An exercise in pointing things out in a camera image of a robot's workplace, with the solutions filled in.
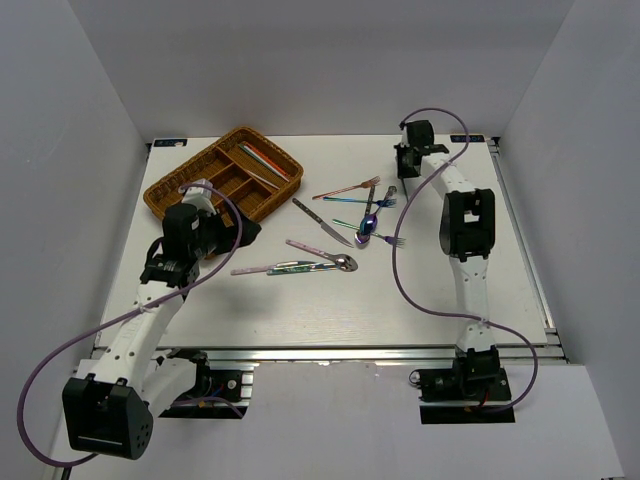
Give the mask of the dark handled silver spoon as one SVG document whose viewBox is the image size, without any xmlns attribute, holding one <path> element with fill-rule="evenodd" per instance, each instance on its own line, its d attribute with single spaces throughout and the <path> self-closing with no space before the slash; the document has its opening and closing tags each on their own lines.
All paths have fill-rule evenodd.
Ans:
<svg viewBox="0 0 640 480">
<path fill-rule="evenodd" d="M 384 197 L 381 200 L 375 200 L 375 186 L 372 186 L 369 191 L 367 199 L 367 207 L 365 209 L 365 216 L 370 217 L 376 215 L 382 208 L 393 208 L 396 205 L 395 194 L 397 193 L 397 187 L 391 185 L 387 188 Z"/>
</svg>

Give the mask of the clear white chopstick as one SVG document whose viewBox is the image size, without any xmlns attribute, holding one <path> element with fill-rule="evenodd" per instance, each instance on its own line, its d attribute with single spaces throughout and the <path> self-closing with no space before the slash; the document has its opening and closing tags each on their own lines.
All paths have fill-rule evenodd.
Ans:
<svg viewBox="0 0 640 480">
<path fill-rule="evenodd" d="M 272 182 L 270 182 L 270 181 L 268 181 L 268 180 L 264 179 L 263 177 L 261 177 L 261 176 L 257 175 L 256 173 L 251 172 L 251 171 L 249 171 L 249 170 L 247 170 L 247 169 L 244 169 L 244 168 L 243 168 L 243 170 L 244 170 L 248 175 L 250 175 L 252 178 L 256 179 L 257 181 L 261 182 L 262 184 L 266 185 L 267 187 L 269 187 L 269 188 L 271 188 L 271 189 L 274 189 L 274 190 L 276 190 L 276 191 L 278 191 L 278 190 L 279 190 L 279 187 L 278 187 L 277 185 L 275 185 L 275 184 L 273 184 Z"/>
</svg>

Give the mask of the iridescent purple spoon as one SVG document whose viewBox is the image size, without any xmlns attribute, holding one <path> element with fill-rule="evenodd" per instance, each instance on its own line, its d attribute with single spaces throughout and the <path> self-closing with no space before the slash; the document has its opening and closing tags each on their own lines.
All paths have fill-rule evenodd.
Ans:
<svg viewBox="0 0 640 480">
<path fill-rule="evenodd" d="M 356 230 L 355 240 L 357 247 L 365 247 L 371 235 L 375 232 L 378 224 L 378 214 L 382 207 L 378 207 L 373 213 L 367 214 L 361 221 L 360 226 Z"/>
</svg>

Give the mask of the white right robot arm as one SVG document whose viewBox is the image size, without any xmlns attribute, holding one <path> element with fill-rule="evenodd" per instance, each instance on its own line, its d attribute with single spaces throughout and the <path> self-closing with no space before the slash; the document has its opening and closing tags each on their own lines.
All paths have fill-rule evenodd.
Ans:
<svg viewBox="0 0 640 480">
<path fill-rule="evenodd" d="M 482 367 L 469 363 L 495 356 L 495 340 L 489 320 L 486 282 L 489 255 L 495 245 L 495 195 L 474 186 L 448 163 L 449 149 L 435 141 L 431 123 L 417 120 L 401 126 L 402 139 L 395 146 L 400 179 L 432 176 L 431 185 L 443 201 L 439 243 L 449 258 L 458 309 L 464 315 L 455 346 L 456 361 L 468 363 L 451 374 L 453 390 L 472 399 L 484 391 L 488 377 Z"/>
</svg>

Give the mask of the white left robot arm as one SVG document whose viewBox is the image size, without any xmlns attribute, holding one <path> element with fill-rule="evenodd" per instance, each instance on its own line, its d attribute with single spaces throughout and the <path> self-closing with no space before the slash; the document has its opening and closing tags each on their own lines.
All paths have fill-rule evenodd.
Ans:
<svg viewBox="0 0 640 480">
<path fill-rule="evenodd" d="M 210 208 L 169 207 L 162 235 L 149 247 L 134 301 L 135 317 L 123 322 L 99 361 L 82 378 L 67 381 L 62 403 L 69 444 L 76 451 L 135 460 L 146 450 L 156 417 L 178 399 L 199 399 L 212 385 L 203 353 L 175 350 L 148 370 L 186 287 L 201 260 L 251 244 L 261 231 L 242 216 L 226 225 Z"/>
</svg>

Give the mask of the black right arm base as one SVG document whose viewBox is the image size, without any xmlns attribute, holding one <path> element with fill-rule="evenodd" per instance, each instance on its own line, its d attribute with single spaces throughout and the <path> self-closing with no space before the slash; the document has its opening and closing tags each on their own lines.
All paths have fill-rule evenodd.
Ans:
<svg viewBox="0 0 640 480">
<path fill-rule="evenodd" d="M 416 369 L 408 377 L 420 391 L 424 425 L 511 424 L 511 389 L 496 347 L 456 353 L 448 368 Z"/>
</svg>

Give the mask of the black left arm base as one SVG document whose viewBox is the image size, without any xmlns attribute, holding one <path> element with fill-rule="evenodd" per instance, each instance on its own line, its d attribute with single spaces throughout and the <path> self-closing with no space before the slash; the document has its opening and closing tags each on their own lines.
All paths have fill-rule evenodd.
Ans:
<svg viewBox="0 0 640 480">
<path fill-rule="evenodd" d="M 181 394 L 161 418 L 241 419 L 248 410 L 253 372 L 248 367 L 221 366 L 201 350 L 174 349 L 166 359 L 196 365 L 195 385 Z"/>
</svg>

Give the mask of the rose gold fork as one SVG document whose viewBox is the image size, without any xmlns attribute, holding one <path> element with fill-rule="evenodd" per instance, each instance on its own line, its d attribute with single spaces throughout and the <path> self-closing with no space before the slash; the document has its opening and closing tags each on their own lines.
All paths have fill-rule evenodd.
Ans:
<svg viewBox="0 0 640 480">
<path fill-rule="evenodd" d="M 313 200 L 318 200 L 321 198 L 324 198 L 326 196 L 334 196 L 340 193 L 346 193 L 349 191 L 353 191 L 353 190 L 357 190 L 357 189 L 367 189 L 367 188 L 371 188 L 371 187 L 375 187 L 377 186 L 381 181 L 381 178 L 379 176 L 375 176 L 373 178 L 367 179 L 365 181 L 362 181 L 358 184 L 355 185 L 351 185 L 348 187 L 344 187 L 338 190 L 334 190 L 334 191 L 330 191 L 330 192 L 326 192 L 326 193 L 322 193 L 322 194 L 318 194 L 312 197 Z"/>
</svg>

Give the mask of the blue iridescent fork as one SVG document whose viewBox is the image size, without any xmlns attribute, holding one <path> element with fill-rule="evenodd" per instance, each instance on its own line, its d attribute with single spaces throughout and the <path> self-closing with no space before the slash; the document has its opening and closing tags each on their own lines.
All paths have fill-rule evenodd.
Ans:
<svg viewBox="0 0 640 480">
<path fill-rule="evenodd" d="M 380 200 L 362 200 L 362 199 L 353 199 L 353 198 L 340 198 L 340 197 L 322 197 L 323 201 L 328 202 L 340 202 L 340 203 L 355 203 L 355 204 L 365 204 L 365 205 L 375 205 L 381 208 L 394 208 L 396 206 L 397 200 L 395 198 L 389 199 L 380 199 Z"/>
</svg>

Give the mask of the brown wicker cutlery tray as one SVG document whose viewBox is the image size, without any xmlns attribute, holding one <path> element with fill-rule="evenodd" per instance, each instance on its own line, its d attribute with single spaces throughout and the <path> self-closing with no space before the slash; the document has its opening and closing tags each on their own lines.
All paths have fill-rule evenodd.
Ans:
<svg viewBox="0 0 640 480">
<path fill-rule="evenodd" d="M 284 182 L 266 169 L 239 144 L 252 145 L 291 177 Z M 247 169 L 279 187 L 276 191 L 248 175 Z M 258 131 L 237 127 L 198 152 L 185 163 L 152 184 L 143 195 L 144 202 L 158 218 L 165 210 L 180 202 L 180 188 L 200 179 L 208 180 L 214 189 L 232 200 L 241 213 L 254 222 L 260 222 L 274 213 L 299 189 L 304 174 L 303 167 L 276 143 Z"/>
</svg>

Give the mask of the blue right table label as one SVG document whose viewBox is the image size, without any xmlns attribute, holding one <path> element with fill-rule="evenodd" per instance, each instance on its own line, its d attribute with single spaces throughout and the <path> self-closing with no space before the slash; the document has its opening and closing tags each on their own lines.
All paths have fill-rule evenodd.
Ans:
<svg viewBox="0 0 640 480">
<path fill-rule="evenodd" d="M 485 143 L 486 139 L 481 134 L 451 134 L 449 136 L 452 143 Z"/>
</svg>

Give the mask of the blue table label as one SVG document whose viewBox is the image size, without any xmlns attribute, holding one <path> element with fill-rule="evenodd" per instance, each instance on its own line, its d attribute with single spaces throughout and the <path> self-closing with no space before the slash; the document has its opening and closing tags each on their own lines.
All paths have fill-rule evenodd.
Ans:
<svg viewBox="0 0 640 480">
<path fill-rule="evenodd" d="M 451 134 L 449 136 L 452 143 L 485 143 L 486 139 L 481 134 Z"/>
<path fill-rule="evenodd" d="M 153 142 L 154 148 L 174 148 L 184 147 L 187 144 L 187 139 L 183 138 L 171 138 L 171 139 L 155 139 Z"/>
</svg>

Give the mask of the blue left table label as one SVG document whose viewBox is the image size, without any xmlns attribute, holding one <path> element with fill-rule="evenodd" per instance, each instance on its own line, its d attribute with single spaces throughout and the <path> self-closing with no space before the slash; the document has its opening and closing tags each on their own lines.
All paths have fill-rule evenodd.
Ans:
<svg viewBox="0 0 640 480">
<path fill-rule="evenodd" d="M 174 148 L 184 147 L 187 144 L 187 139 L 183 138 L 171 138 L 171 139 L 155 139 L 153 142 L 154 148 Z"/>
</svg>

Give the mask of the pink handled knife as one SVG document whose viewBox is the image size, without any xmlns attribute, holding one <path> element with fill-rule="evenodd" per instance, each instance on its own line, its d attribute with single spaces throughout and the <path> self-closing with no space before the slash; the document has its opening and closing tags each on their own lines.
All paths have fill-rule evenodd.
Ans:
<svg viewBox="0 0 640 480">
<path fill-rule="evenodd" d="M 240 276 L 240 275 L 247 275 L 247 274 L 255 274 L 255 273 L 266 273 L 269 270 L 273 270 L 276 268 L 284 268 L 284 267 L 294 267 L 294 266 L 302 266 L 302 265 L 308 265 L 311 264 L 313 262 L 311 261 L 288 261 L 288 262 L 279 262 L 276 264 L 271 264 L 271 265 L 265 265 L 265 266 L 259 266 L 259 267 L 247 267 L 247 268 L 239 268 L 239 269 L 233 269 L 230 272 L 230 275 L 232 276 Z"/>
</svg>

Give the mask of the green handled rainbow fork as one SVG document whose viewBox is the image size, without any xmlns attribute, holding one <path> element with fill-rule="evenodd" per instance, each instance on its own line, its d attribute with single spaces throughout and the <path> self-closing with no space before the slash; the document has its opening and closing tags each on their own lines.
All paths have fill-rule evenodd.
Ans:
<svg viewBox="0 0 640 480">
<path fill-rule="evenodd" d="M 389 235 L 382 235 L 379 234 L 377 232 L 372 232 L 371 234 L 365 235 L 365 234 L 359 234 L 359 227 L 338 219 L 333 219 L 332 222 L 335 225 L 341 226 L 341 227 L 345 227 L 348 228 L 350 230 L 353 230 L 356 232 L 355 234 L 355 239 L 356 239 L 356 244 L 359 246 L 364 246 L 366 245 L 370 238 L 378 238 L 382 241 L 384 241 L 386 244 L 390 245 L 390 246 L 396 246 L 398 248 L 402 248 L 405 246 L 406 240 L 404 238 L 401 237 L 395 237 L 395 236 L 389 236 Z"/>
</svg>

